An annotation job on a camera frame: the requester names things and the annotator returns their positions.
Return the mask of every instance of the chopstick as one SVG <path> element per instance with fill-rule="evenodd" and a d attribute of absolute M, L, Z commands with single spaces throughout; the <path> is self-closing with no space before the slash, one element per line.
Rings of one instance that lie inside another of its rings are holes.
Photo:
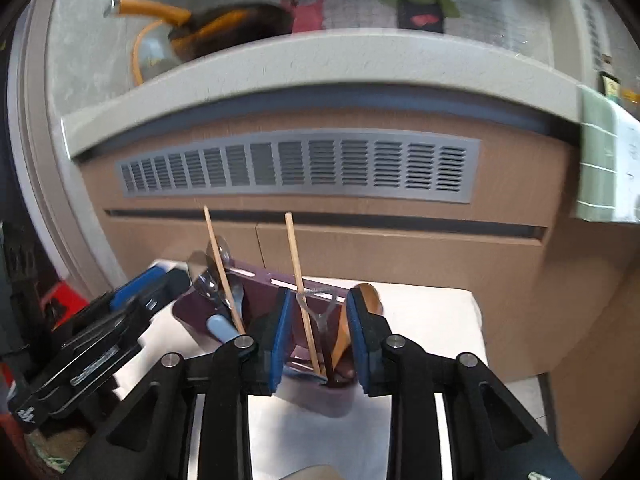
<path fill-rule="evenodd" d="M 293 264 L 293 275 L 296 277 L 296 287 L 299 294 L 304 294 L 305 285 L 302 282 L 302 270 L 300 269 L 300 258 L 298 257 L 298 244 L 296 243 L 296 232 L 293 229 L 293 216 L 291 213 L 285 213 L 284 221 L 287 225 L 287 238 L 289 239 L 289 251 L 291 252 L 291 263 Z M 309 347 L 309 355 L 311 357 L 311 364 L 314 368 L 314 373 L 317 375 L 323 375 L 320 371 L 320 363 L 318 362 L 318 354 L 316 353 L 316 343 L 314 342 L 314 333 L 311 329 L 311 319 L 309 313 L 302 307 L 300 307 L 302 313 L 302 324 L 305 326 L 306 344 Z"/>
<path fill-rule="evenodd" d="M 240 315 L 238 314 L 238 310 L 236 308 L 236 302 L 234 301 L 234 296 L 231 293 L 231 287 L 229 286 L 228 279 L 226 278 L 225 267 L 222 264 L 222 257 L 220 257 L 220 249 L 218 248 L 216 235 L 213 232 L 213 225 L 211 225 L 211 216 L 209 215 L 209 208 L 207 206 L 204 206 L 203 210 L 204 210 L 204 218 L 207 221 L 207 229 L 209 230 L 209 239 L 211 240 L 211 249 L 213 250 L 213 259 L 216 261 L 216 267 L 218 268 L 218 274 L 220 275 L 222 288 L 225 291 L 226 300 L 229 302 L 231 317 L 234 320 L 234 325 L 236 326 L 236 330 L 238 330 L 238 332 L 241 335 L 243 335 L 246 332 L 244 331 L 244 325 L 242 324 L 242 319 L 240 319 Z"/>

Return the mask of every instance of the red heart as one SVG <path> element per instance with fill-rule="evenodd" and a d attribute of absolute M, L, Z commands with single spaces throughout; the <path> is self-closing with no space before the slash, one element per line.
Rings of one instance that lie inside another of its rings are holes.
<path fill-rule="evenodd" d="M 433 14 L 418 14 L 417 16 L 412 16 L 411 21 L 416 27 L 424 27 L 427 23 L 430 25 L 438 23 L 440 18 Z"/>

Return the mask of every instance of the silver bolt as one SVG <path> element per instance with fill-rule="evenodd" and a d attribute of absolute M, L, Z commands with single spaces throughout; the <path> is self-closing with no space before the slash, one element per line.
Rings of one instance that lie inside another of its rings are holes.
<path fill-rule="evenodd" d="M 173 368 L 180 362 L 180 356 L 174 352 L 164 354 L 160 362 L 165 368 Z"/>
<path fill-rule="evenodd" d="M 458 360 L 460 361 L 460 363 L 462 363 L 463 366 L 466 366 L 467 368 L 473 368 L 478 364 L 478 358 L 475 355 L 469 353 L 462 354 L 458 358 Z"/>
<path fill-rule="evenodd" d="M 393 334 L 386 338 L 386 344 L 391 346 L 391 348 L 402 348 L 405 343 L 406 339 L 398 334 Z"/>
<path fill-rule="evenodd" d="M 239 335 L 234 339 L 234 345 L 238 348 L 249 348 L 252 344 L 254 344 L 254 338 L 250 335 Z"/>

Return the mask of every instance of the countertop edge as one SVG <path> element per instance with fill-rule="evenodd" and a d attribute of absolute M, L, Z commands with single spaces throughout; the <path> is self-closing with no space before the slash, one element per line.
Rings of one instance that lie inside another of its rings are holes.
<path fill-rule="evenodd" d="M 117 134 L 186 108 L 254 92 L 337 83 L 455 89 L 579 122 L 578 82 L 540 62 L 452 36 L 353 29 L 274 38 L 201 58 L 69 114 L 62 127 L 68 155 L 74 158 Z"/>

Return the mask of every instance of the green striped towel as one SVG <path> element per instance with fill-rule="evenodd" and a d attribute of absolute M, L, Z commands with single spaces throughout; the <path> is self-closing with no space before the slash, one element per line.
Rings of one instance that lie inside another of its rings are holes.
<path fill-rule="evenodd" d="M 592 222 L 640 222 L 640 123 L 581 87 L 582 144 L 575 214 Z"/>

